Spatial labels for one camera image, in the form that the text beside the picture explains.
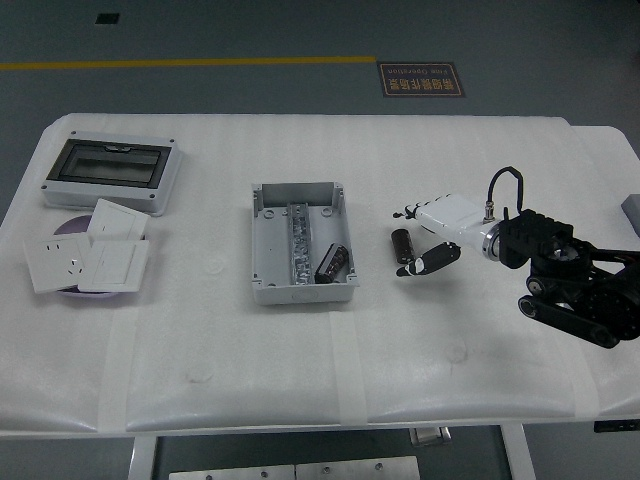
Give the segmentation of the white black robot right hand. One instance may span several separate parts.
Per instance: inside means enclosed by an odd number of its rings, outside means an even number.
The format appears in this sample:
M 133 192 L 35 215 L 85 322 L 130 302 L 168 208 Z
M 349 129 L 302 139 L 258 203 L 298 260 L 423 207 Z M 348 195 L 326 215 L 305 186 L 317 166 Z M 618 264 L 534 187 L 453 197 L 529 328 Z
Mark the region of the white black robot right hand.
M 486 209 L 461 195 L 443 197 L 407 206 L 395 212 L 394 218 L 414 219 L 419 225 L 439 236 L 443 243 L 411 259 L 396 271 L 398 277 L 423 276 L 440 270 L 458 260 L 461 247 L 468 246 L 491 261 L 499 260 L 499 221 L 492 216 L 485 219 Z

